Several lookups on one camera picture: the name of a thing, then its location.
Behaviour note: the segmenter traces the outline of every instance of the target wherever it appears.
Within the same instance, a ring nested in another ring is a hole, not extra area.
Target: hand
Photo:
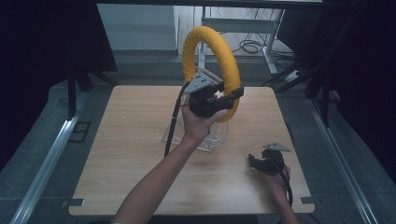
[[[290,180],[290,168],[289,166],[285,165],[285,168],[283,169],[283,174],[285,177]],[[262,172],[262,177],[265,180],[265,184],[270,191],[271,195],[273,196],[274,200],[287,200],[286,196],[286,188],[285,188],[285,182],[283,181],[282,177],[280,175],[268,175],[264,172]]]
[[[209,134],[210,126],[216,121],[223,119],[227,115],[228,110],[220,110],[208,119],[197,117],[190,111],[188,106],[183,106],[181,112],[183,114],[185,131],[183,139],[189,139],[201,144]]]

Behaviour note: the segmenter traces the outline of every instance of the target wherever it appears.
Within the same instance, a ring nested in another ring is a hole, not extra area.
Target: forearm
[[[289,205],[286,192],[275,192],[272,194],[276,204],[277,211],[282,224],[298,224],[300,223],[291,206]]]
[[[182,141],[125,198],[113,223],[147,223],[200,143]]]

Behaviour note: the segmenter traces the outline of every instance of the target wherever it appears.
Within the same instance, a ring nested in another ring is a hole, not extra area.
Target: wrist
[[[287,204],[289,205],[288,197],[284,190],[272,191],[271,196],[277,206]]]

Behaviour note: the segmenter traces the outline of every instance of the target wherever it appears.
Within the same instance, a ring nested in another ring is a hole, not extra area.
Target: white wall
[[[177,11],[173,6],[98,4],[113,50],[177,49]]]

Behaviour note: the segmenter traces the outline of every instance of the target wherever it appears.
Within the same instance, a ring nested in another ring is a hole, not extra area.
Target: black curtain
[[[2,1],[0,26],[3,169],[47,103],[51,86],[70,73],[88,72],[86,67],[117,68],[92,1]]]
[[[334,57],[332,88],[339,111],[396,182],[395,12],[392,1],[367,1]]]

